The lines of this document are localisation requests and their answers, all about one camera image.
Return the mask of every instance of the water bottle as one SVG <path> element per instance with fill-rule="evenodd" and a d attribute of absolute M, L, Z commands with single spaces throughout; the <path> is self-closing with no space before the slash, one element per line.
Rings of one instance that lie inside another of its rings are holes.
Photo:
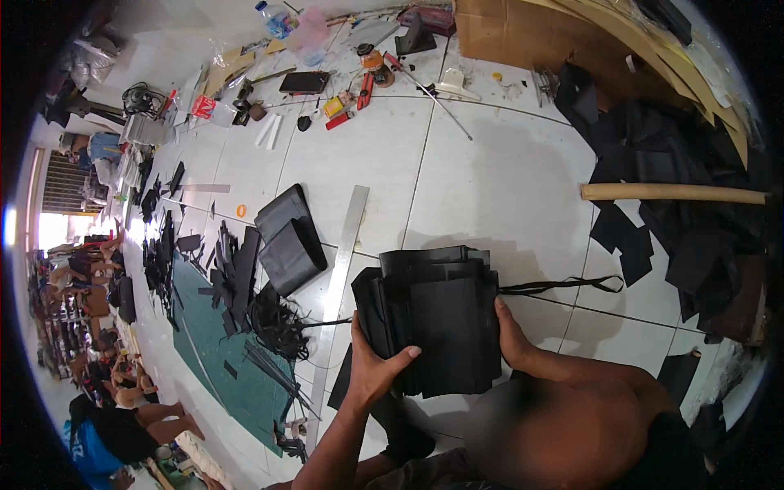
<path fill-rule="evenodd" d="M 297 19 L 299 26 L 285 44 L 306 67 L 317 66 L 327 54 L 329 27 L 317 7 L 309 7 Z"/>
<path fill-rule="evenodd" d="M 259 2 L 256 4 L 256 10 L 264 18 L 263 23 L 267 32 L 274 38 L 286 39 L 299 26 L 297 19 L 284 6 Z"/>

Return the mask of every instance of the black phone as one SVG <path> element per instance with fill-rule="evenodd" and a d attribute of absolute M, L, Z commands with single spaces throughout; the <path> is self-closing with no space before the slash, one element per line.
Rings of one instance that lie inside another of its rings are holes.
<path fill-rule="evenodd" d="M 283 78 L 281 92 L 283 93 L 322 93 L 329 81 L 327 71 L 295 71 Z"/>

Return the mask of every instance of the cardboard tube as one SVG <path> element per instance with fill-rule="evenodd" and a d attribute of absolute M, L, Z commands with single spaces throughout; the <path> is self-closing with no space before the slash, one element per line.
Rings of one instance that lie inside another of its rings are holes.
<path fill-rule="evenodd" d="M 731 187 L 691 186 L 679 183 L 581 183 L 584 201 L 615 199 L 674 199 L 765 204 L 765 193 Z"/>

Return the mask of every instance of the orange bottle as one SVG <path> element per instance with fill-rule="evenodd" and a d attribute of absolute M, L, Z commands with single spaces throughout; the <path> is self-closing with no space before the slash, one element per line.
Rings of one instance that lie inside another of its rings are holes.
<path fill-rule="evenodd" d="M 381 53 L 378 49 L 374 49 L 372 44 L 360 44 L 357 46 L 357 54 L 359 63 L 373 75 L 374 85 L 384 88 L 394 83 L 394 73 L 384 63 Z"/>

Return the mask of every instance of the cardboard box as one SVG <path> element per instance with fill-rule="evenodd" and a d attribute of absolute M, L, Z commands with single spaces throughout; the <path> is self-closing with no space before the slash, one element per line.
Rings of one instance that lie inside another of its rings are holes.
<path fill-rule="evenodd" d="M 555 72 L 565 61 L 596 80 L 597 102 L 612 107 L 630 99 L 697 107 L 711 124 L 718 116 L 746 165 L 746 128 L 722 107 L 707 82 L 666 33 L 651 34 L 617 9 L 595 0 L 452 0 L 460 53 L 532 70 Z M 626 57 L 644 66 L 631 73 Z"/>
<path fill-rule="evenodd" d="M 643 98 L 678 107 L 688 99 L 653 67 L 636 73 L 626 65 L 635 53 L 602 27 L 549 0 L 453 0 L 460 53 L 532 70 L 553 73 L 566 61 L 587 69 L 597 87 L 615 105 Z"/>

